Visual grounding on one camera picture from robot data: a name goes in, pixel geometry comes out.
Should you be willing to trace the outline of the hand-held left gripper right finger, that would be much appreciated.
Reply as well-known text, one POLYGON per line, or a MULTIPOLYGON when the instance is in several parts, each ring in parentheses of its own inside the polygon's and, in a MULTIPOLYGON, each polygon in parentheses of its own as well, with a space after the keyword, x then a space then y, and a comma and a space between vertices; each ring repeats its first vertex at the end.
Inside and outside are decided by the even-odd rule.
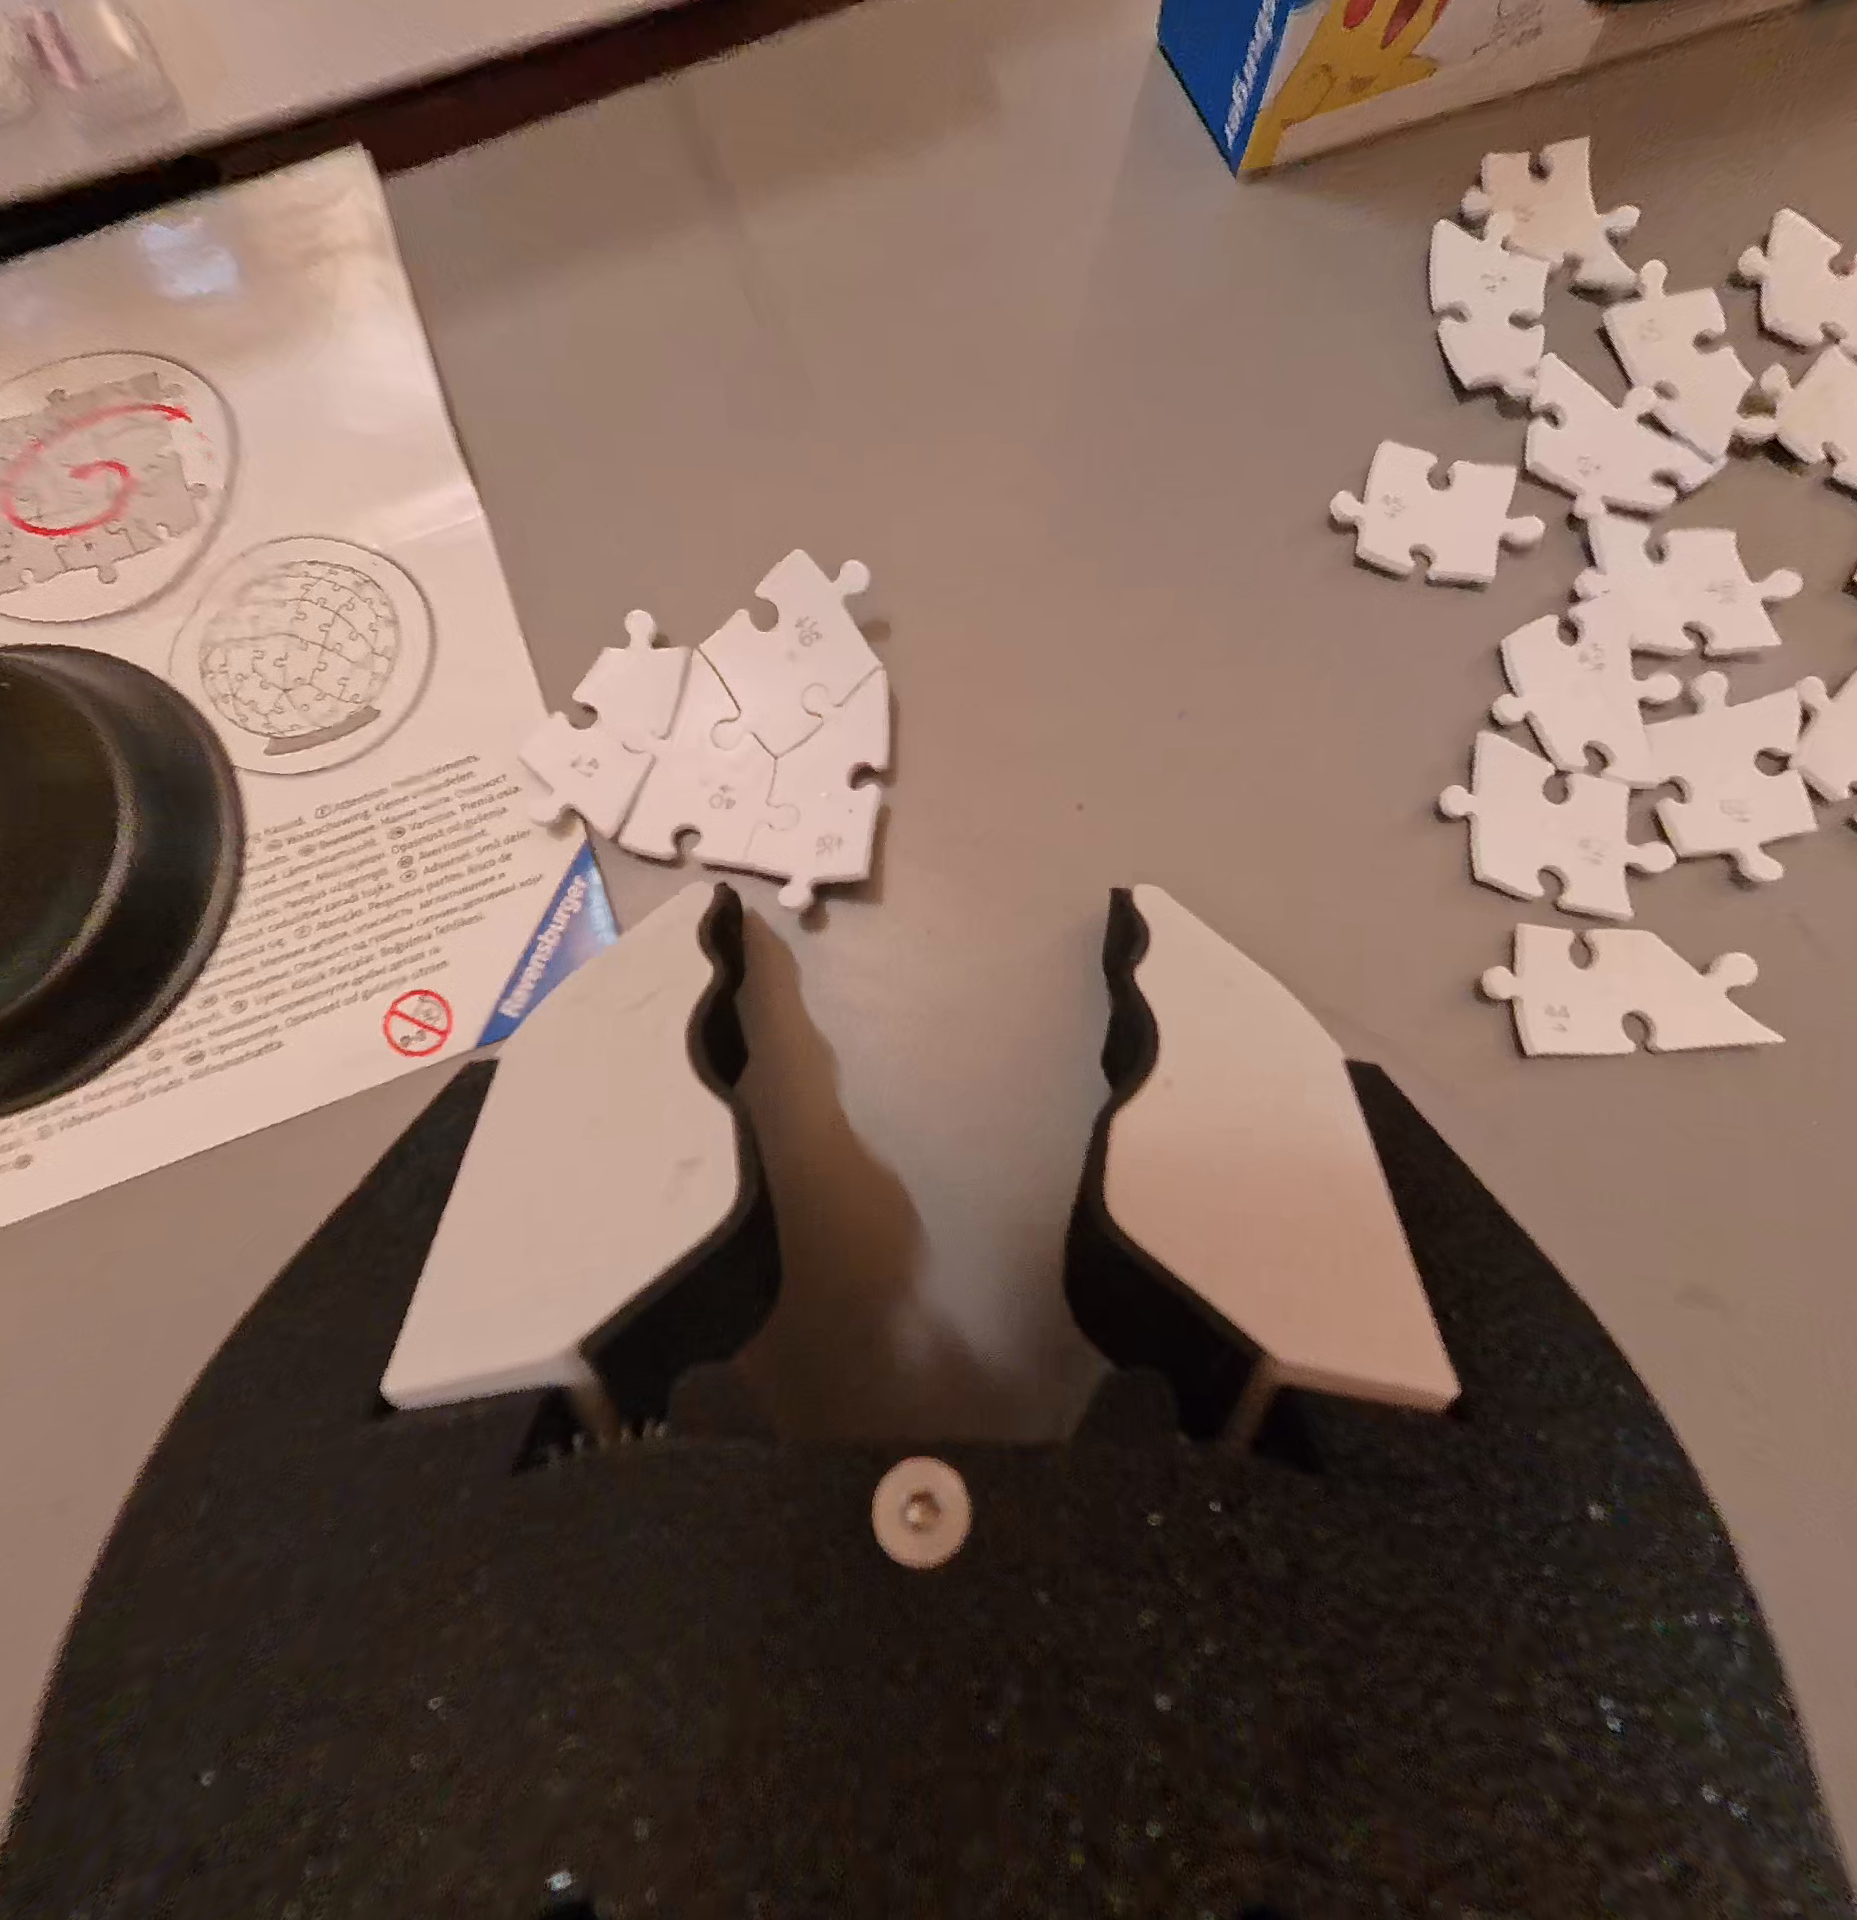
POLYGON ((1153 883, 1103 932, 1105 1100, 1071 1214, 1072 1316, 1196 1443, 1288 1394, 1444 1418, 1463 1395, 1348 1056, 1153 883))

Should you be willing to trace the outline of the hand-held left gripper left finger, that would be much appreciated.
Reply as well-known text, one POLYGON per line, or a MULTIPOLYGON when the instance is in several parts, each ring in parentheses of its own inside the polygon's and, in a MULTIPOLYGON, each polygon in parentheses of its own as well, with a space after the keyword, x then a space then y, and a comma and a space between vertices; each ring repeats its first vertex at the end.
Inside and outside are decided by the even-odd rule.
POLYGON ((506 1042, 383 1373, 392 1407, 558 1388, 668 1411, 762 1334, 781 1248, 738 1100, 743 982, 743 900, 695 883, 506 1042))

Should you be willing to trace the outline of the joined white puzzle pieces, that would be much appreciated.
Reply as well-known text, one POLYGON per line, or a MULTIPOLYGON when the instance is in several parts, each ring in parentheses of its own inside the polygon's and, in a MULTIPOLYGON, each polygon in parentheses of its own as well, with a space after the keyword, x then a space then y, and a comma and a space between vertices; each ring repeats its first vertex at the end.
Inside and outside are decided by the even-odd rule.
POLYGON ((894 694, 858 614, 860 559, 784 555, 698 644, 635 608, 522 742, 536 823, 575 818, 652 862, 779 883, 810 914, 868 881, 887 809, 894 694))

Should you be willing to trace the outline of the black round ball stand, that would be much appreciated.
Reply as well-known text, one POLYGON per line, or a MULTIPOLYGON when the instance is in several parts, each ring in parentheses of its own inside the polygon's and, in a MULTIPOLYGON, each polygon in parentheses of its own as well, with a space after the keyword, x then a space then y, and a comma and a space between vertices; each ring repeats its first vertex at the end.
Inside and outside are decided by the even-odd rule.
POLYGON ((0 1119, 98 1078, 196 982, 244 797, 194 703, 86 646, 0 646, 0 1119))

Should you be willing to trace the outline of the white puzzle instruction sheet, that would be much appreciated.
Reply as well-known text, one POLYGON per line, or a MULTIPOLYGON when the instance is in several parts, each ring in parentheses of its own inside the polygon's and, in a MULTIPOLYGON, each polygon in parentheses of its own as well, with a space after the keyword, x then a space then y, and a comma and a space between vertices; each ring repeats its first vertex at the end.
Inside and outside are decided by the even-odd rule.
POLYGON ((618 939, 359 147, 0 266, 0 644, 167 679, 244 883, 122 1066, 0 1119, 0 1229, 503 1040, 618 939))

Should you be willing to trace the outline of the pile of loose puzzle pieces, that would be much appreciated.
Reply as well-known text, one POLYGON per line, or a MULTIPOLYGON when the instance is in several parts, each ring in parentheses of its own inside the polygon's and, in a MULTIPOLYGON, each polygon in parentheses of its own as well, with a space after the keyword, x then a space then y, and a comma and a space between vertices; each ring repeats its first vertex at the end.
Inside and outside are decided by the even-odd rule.
POLYGON ((1475 884, 1549 912, 1475 989, 1532 1059, 1780 1044, 1736 1001, 1755 958, 1686 960, 1636 922, 1636 881, 1715 862, 1756 890, 1825 811, 1857 831, 1857 662, 1751 694, 1729 672, 1782 646, 1777 610, 1803 572, 1755 572, 1729 526, 1662 524, 1763 451, 1857 500, 1857 250, 1803 211, 1772 214, 1732 281, 1792 358, 1756 372, 1717 288, 1624 257, 1636 223, 1599 206, 1585 137, 1485 156, 1460 212, 1432 224, 1427 298, 1453 386, 1523 415, 1520 464, 1383 439, 1364 487, 1329 507, 1372 572, 1485 590, 1544 533, 1516 511, 1528 478, 1588 554, 1570 605, 1499 643, 1468 780, 1436 802, 1467 826, 1475 884))

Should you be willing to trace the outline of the blue and yellow puzzle box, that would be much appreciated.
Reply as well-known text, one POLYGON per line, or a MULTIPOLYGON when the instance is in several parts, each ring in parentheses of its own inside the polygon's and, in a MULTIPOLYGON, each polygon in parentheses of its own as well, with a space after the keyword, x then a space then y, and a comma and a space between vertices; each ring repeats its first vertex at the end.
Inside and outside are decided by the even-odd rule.
POLYGON ((1796 2, 1163 2, 1156 44, 1239 178, 1633 62, 1796 2))

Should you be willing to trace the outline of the clear plastic bag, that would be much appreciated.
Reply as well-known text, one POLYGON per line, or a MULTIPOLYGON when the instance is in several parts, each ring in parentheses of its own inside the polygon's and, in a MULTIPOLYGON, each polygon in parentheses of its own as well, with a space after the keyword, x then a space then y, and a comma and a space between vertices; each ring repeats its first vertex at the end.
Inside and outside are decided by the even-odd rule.
POLYGON ((79 130, 177 106, 146 22, 122 2, 0 2, 0 128, 52 106, 79 130))

